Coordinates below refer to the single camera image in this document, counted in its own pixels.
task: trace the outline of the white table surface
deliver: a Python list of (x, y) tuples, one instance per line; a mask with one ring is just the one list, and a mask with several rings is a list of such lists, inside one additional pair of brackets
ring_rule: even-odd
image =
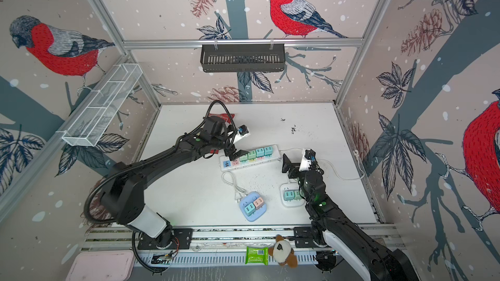
[[(280, 150), (308, 148), (318, 159), (328, 159), (343, 178), (358, 178), (340, 123), (331, 103), (231, 104), (236, 126), (247, 125), (251, 135), (236, 143), (237, 149), (253, 150), (278, 145)], [(141, 159), (158, 154), (191, 131), (203, 119), (208, 105), (163, 106)], [(224, 113), (215, 105), (211, 113)], [(285, 152), (292, 162), (299, 150)], [(259, 219), (249, 222), (234, 201), (234, 189), (221, 180), (219, 155), (198, 159), (158, 179), (145, 191), (146, 204), (173, 226), (299, 225), (310, 223), (304, 207), (286, 208), (279, 187), (288, 182), (281, 173), (281, 161), (233, 171), (236, 183), (248, 192), (256, 191), (267, 204)], [(377, 222), (361, 181), (343, 181), (331, 167), (320, 162), (327, 194), (355, 223)]]

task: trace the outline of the bird illustration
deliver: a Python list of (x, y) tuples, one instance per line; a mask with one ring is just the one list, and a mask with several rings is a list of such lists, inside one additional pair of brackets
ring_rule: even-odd
[(91, 89), (85, 86), (85, 74), (94, 66), (99, 67), (97, 59), (105, 48), (115, 45), (77, 31), (55, 28), (28, 15), (18, 17), (11, 23), (10, 35), (16, 47), (25, 46), (51, 71), (66, 76), (82, 76), (84, 85), (78, 88), (77, 94), (85, 88)]
[(270, 0), (271, 19), (274, 24), (288, 35), (305, 37), (312, 32), (328, 32), (340, 38), (346, 36), (334, 31), (316, 8), (306, 0)]
[(443, 154), (436, 153), (443, 157), (447, 166), (444, 178), (448, 177), (449, 170), (469, 177), (490, 203), (490, 209), (481, 216), (476, 215), (470, 207), (462, 206), (478, 220), (479, 226), (474, 228), (477, 231), (483, 231), (486, 217), (500, 214), (500, 89), (492, 93), (499, 101), (491, 103), (464, 132), (462, 147), (466, 168), (453, 168), (448, 165)]

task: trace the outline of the white mesh basket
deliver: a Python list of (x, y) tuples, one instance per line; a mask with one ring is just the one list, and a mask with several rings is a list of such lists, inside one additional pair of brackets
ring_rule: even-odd
[(91, 91), (91, 103), (63, 135), (63, 140), (69, 145), (95, 146), (142, 74), (138, 64), (125, 63), (115, 65), (113, 69), (114, 72), (108, 73), (112, 76), (106, 84)]

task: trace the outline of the green wet wipes package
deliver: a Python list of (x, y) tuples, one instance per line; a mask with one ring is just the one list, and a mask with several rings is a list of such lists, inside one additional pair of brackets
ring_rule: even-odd
[(269, 255), (267, 254), (267, 247), (265, 248), (247, 247), (247, 258), (245, 259), (245, 264), (264, 263), (264, 265), (267, 265), (268, 261), (269, 261)]

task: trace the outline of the stuffed toy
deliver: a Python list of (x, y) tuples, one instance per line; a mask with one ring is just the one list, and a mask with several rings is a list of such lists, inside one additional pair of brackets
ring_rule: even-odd
[(283, 239), (281, 235), (276, 236), (276, 244), (274, 247), (269, 247), (269, 255), (271, 255), (280, 266), (288, 264), (291, 268), (297, 267), (297, 256), (293, 254), (293, 248), (290, 242)]

